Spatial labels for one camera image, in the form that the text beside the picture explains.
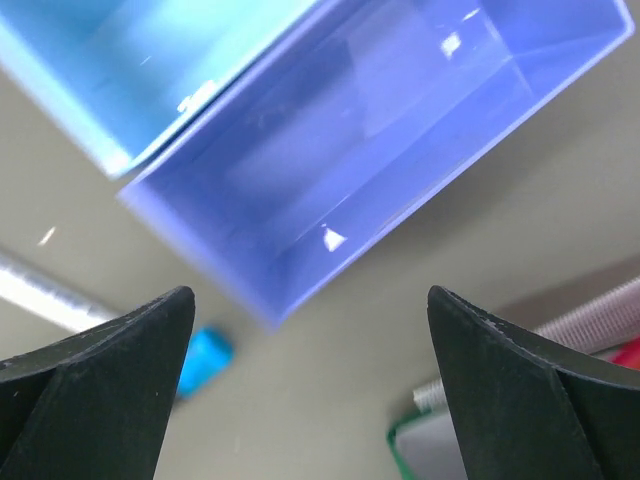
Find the red folder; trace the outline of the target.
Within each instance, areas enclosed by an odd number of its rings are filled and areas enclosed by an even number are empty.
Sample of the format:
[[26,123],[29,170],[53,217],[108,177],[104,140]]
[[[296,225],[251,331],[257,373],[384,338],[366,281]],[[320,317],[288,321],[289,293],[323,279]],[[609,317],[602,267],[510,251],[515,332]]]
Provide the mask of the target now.
[[611,360],[616,365],[625,368],[640,369],[640,346],[638,343],[629,343],[623,347]]

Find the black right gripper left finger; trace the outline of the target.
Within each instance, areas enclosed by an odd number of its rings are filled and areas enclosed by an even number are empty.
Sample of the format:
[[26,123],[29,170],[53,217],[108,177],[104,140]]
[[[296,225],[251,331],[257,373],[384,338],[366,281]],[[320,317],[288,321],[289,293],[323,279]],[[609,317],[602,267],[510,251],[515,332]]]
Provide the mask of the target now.
[[151,479],[195,317],[178,287],[1,363],[4,479]]

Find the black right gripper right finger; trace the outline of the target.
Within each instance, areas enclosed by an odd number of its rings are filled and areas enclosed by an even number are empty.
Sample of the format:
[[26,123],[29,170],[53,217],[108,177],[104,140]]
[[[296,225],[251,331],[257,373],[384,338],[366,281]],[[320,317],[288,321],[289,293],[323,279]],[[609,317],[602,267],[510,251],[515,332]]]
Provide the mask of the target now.
[[440,286],[429,290],[427,316],[468,478],[638,478],[638,371]]

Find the green ring binder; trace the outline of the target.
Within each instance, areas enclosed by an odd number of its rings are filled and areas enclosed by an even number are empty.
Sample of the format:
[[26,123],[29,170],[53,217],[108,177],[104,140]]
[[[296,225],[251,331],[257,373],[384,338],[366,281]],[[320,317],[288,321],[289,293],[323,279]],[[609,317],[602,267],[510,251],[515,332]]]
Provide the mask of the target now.
[[389,429],[386,440],[402,479],[467,478],[446,407],[411,412]]

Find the sky blue drawer box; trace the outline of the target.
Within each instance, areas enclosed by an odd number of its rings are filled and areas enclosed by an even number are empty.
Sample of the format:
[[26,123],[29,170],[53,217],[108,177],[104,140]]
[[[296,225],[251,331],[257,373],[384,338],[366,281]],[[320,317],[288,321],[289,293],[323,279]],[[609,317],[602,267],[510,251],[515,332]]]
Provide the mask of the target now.
[[308,1],[5,1],[1,64],[109,177],[142,164]]

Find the purple drawer box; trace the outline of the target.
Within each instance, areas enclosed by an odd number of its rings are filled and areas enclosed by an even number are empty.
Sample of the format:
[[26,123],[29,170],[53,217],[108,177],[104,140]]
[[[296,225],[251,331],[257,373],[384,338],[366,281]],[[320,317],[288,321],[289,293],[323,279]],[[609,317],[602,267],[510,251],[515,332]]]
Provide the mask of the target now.
[[278,325],[633,30],[621,1],[326,1],[120,196]]

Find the blue cap black highlighter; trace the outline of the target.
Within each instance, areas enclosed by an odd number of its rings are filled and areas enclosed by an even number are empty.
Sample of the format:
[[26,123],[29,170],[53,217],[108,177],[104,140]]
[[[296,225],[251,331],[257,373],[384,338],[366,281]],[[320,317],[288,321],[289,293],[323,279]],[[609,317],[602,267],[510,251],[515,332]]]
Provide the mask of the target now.
[[235,349],[226,336],[214,327],[196,331],[186,351],[176,396],[187,399],[199,393],[229,368]]

